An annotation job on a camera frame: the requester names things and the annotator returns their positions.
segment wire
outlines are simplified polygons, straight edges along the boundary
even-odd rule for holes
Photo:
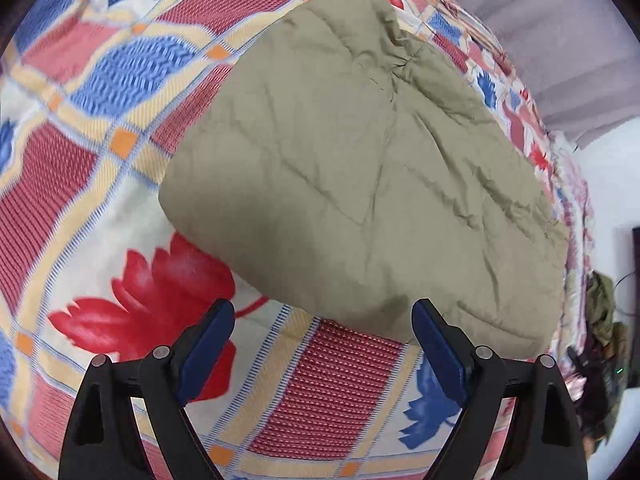
[[[616,289],[618,288],[618,285],[622,282],[624,282],[629,276],[633,276],[636,272],[633,270],[632,272],[626,274],[625,276],[622,276],[622,278],[620,278],[618,280],[618,282],[616,283],[616,286],[613,287],[613,292],[616,291]],[[620,313],[620,314],[624,314],[627,317],[636,317],[636,314],[634,314],[633,312],[626,312],[625,310],[622,310],[621,308],[618,308],[618,306],[616,306],[616,310]]]

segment white wall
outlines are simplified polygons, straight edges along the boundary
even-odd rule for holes
[[[595,213],[596,270],[615,282],[633,272],[631,229],[640,226],[640,119],[630,121],[575,154],[589,183]],[[636,277],[616,289],[620,310],[635,312]],[[617,319],[633,319],[617,314]],[[589,460],[590,480],[605,480],[640,433],[640,388],[627,390],[609,443]]]

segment floral bedsheet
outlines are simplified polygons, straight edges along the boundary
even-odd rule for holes
[[[170,344],[213,299],[236,328],[188,415],[226,478],[422,478],[458,410],[414,346],[270,301],[175,233],[158,187],[185,129],[252,40],[307,0],[38,0],[0,75],[0,416],[52,478],[92,355]],[[572,229],[550,352],[584,343],[590,208],[579,169],[542,127],[504,56],[447,0],[389,0],[484,100]],[[134,411],[158,479],[170,478],[144,404]],[[503,403],[478,478],[489,478]]]

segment bedsheet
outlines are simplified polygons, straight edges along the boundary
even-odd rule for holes
[[[185,129],[257,34],[304,1],[38,0],[2,56],[0,416],[52,478],[92,355],[142,357],[219,296],[236,306],[236,328],[187,412],[225,478],[418,479],[450,433],[458,410],[416,347],[268,300],[160,209]],[[403,28],[452,59],[569,220],[550,352],[579,396],[564,352],[584,344],[591,213],[579,169],[455,2],[389,1]],[[512,409],[505,400],[477,478],[491,476]],[[170,478],[144,403],[134,411],[156,477]]]

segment khaki fabric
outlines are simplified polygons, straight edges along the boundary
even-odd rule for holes
[[[268,28],[187,132],[169,220],[261,293],[408,342],[412,304],[504,357],[558,323],[567,241],[532,167],[386,0]]]

